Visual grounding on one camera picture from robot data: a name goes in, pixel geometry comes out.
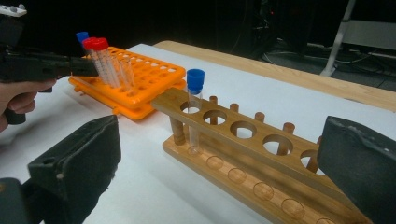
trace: hand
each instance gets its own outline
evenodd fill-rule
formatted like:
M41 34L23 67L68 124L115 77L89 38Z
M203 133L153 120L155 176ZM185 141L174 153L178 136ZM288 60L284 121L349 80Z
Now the hand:
M0 132L8 127L4 111L6 108L17 114L25 114L35 109L35 96L39 91L51 88L56 79L41 82L0 82Z

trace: blue cap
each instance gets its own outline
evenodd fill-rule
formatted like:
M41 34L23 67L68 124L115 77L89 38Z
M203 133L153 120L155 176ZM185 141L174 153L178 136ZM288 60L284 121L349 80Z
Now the blue cap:
M189 91L200 93L204 86L205 72L201 69L190 69L187 71L187 88Z
M80 44L82 44L82 41L85 40L86 38L88 38L89 36L88 36L88 32L83 31L83 32L76 33L76 37L77 37L78 42Z

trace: white table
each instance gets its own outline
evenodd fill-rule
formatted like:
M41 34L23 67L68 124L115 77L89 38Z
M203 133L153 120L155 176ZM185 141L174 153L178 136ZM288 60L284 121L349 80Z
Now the white table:
M186 70L206 71L204 98L217 95L219 105L240 105L240 113L258 111L279 129L296 125L295 134L316 142L332 115L362 123L396 139L396 114L312 91L269 77L176 54L147 45L130 51ZM29 178L26 165L84 123L111 114L111 109L74 92L66 78L53 93L40 93L27 122L0 133L0 178ZM163 151L171 134L169 118L155 112L145 119L119 118L122 160L109 189L84 223L270 223L228 193Z

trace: orange test tube rack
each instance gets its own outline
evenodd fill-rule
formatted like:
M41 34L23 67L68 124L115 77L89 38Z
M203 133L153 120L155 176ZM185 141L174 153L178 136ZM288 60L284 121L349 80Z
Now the orange test tube rack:
M150 101L158 94L173 87L184 89L186 71L183 67L156 60L124 49L109 47L110 55L130 58L134 72L134 91L128 93L124 87L111 88L99 77L71 76L69 83L75 91L81 91L104 105L112 108L115 115L122 114L128 119L143 119L154 108Z

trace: robotic arm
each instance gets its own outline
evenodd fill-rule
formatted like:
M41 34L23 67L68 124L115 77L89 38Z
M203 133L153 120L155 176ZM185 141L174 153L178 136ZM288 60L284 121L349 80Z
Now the robotic arm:
M0 5L0 81L41 81L71 75L97 77L92 60L67 57L40 49L19 48L23 24L16 17L26 14L23 5L6 7ZM6 110L9 124L25 122L25 115Z

